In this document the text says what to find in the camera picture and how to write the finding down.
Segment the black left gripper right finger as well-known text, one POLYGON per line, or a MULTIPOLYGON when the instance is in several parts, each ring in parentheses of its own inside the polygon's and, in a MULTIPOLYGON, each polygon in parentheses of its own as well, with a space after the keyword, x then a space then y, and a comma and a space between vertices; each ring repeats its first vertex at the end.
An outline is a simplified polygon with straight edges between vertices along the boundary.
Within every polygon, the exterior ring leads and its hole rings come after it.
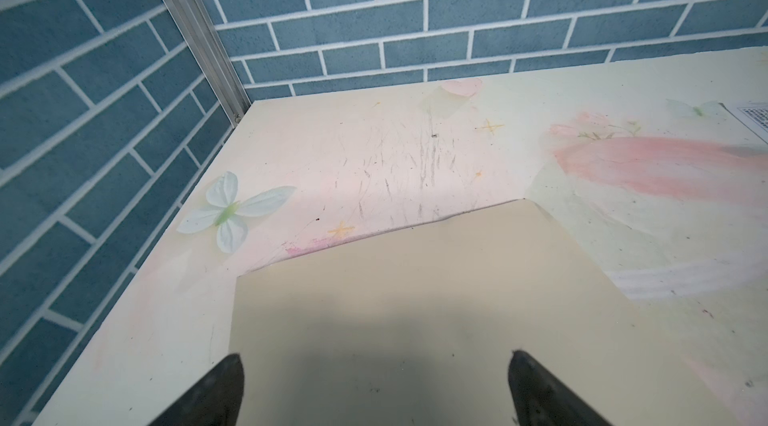
POLYGON ((526 351, 513 352, 508 385, 519 425, 610 426, 526 351))

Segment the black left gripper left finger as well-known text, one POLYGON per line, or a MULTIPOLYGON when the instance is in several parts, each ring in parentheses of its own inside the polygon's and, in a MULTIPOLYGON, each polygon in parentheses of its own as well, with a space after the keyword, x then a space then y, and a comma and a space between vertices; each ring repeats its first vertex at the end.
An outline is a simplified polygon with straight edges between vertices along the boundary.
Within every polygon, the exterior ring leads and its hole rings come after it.
POLYGON ((229 354, 156 417, 150 426, 235 425, 245 375, 241 357, 229 354))

